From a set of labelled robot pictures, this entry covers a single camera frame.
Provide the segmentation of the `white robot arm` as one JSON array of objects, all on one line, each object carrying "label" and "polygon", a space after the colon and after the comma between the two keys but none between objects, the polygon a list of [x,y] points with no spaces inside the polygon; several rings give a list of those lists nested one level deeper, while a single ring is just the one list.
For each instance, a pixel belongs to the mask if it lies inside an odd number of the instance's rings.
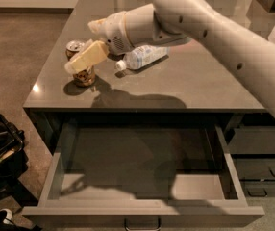
[{"label": "white robot arm", "polygon": [[205,0],[154,0],[91,21],[89,40],[64,68],[76,74],[142,45],[202,44],[275,118],[275,44],[218,13]]}]

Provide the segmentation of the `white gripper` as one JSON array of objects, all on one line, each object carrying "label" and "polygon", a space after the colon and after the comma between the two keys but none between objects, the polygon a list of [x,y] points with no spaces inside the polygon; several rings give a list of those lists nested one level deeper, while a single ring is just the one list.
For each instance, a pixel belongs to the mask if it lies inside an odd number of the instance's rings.
[{"label": "white gripper", "polygon": [[115,13],[106,19],[90,21],[89,29],[93,34],[103,30],[104,39],[108,46],[101,40],[87,41],[82,49],[76,53],[64,66],[69,74],[77,74],[83,70],[90,70],[94,65],[100,64],[111,54],[122,55],[133,49],[127,38],[125,28],[125,12]]}]

